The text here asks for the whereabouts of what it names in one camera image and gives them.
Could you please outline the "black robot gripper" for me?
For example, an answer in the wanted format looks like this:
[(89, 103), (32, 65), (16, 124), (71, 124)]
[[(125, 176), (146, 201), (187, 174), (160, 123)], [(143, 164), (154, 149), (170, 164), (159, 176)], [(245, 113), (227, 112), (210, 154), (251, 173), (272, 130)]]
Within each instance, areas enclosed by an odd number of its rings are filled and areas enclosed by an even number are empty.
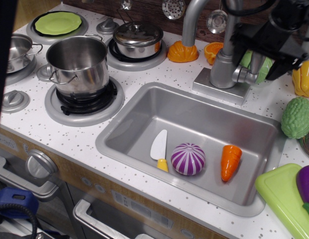
[(247, 50), (274, 60), (266, 80), (275, 80), (288, 71), (298, 69), (309, 54), (294, 40), (290, 32), (280, 30), (270, 22), (252, 25), (238, 23), (231, 36), (234, 46), (232, 62), (238, 66)]

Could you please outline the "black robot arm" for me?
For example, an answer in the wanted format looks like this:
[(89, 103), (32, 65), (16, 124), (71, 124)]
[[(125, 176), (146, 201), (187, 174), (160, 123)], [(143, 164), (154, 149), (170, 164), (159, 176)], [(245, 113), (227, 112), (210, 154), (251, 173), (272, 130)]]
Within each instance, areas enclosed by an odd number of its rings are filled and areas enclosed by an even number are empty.
[(266, 79), (275, 80), (298, 69), (309, 58), (294, 40), (293, 33), (309, 22), (309, 0), (281, 0), (269, 14), (269, 20), (258, 25), (239, 23), (234, 28), (232, 62), (238, 66), (245, 52), (251, 50), (274, 63)]

